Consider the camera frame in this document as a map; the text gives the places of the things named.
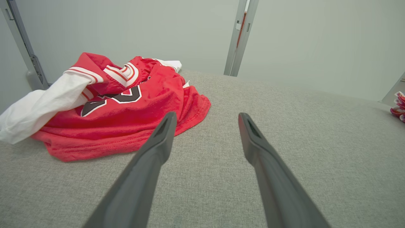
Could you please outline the folded red white garment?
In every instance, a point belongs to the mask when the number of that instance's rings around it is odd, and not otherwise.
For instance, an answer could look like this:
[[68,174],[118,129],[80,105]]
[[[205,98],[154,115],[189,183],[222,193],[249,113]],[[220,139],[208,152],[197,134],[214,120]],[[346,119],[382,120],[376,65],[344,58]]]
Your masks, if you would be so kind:
[[390,109],[390,112],[395,117],[399,118],[403,123],[405,123],[405,95],[399,91],[395,93],[395,100],[394,103],[396,104],[395,107]]

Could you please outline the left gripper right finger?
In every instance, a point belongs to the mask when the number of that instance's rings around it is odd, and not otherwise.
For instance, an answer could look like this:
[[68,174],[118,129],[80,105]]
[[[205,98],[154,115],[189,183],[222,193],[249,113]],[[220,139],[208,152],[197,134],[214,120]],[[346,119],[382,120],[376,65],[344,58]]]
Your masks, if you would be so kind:
[[331,228],[247,113],[238,117],[244,155],[254,167],[268,228]]

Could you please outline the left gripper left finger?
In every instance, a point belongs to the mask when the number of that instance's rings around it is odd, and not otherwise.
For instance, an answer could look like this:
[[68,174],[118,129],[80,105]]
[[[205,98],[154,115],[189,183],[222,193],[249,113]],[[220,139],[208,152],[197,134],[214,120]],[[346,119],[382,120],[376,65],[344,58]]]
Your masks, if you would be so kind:
[[158,176],[170,156],[176,125],[176,113],[167,113],[83,228],[147,227]]

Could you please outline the red jersey with white sleeves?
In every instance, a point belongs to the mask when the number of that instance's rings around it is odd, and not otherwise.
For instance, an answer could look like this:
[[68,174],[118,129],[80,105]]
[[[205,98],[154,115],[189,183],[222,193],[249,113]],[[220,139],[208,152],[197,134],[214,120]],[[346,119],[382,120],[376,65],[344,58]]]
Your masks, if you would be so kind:
[[35,90],[0,115],[0,141],[32,137],[63,162],[137,151],[164,116],[175,135],[204,120],[210,100],[179,74],[181,62],[136,56],[117,66],[82,53],[47,90]]

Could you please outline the grey metal frame post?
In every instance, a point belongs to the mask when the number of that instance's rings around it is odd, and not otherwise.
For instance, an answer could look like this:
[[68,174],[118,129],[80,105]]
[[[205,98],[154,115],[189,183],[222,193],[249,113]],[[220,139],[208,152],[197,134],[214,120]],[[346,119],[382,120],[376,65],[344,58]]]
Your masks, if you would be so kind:
[[29,86],[32,90],[46,90],[52,84],[48,83],[42,66],[34,54],[28,34],[24,27],[22,17],[16,4],[16,0],[0,0],[0,10],[3,12],[6,23],[13,35],[16,46],[22,56],[22,59],[28,69],[25,74]]
[[239,0],[224,75],[237,77],[259,0]]
[[405,95],[405,72],[380,102],[390,107],[396,106],[395,99],[397,96],[395,94],[397,92],[402,92]]

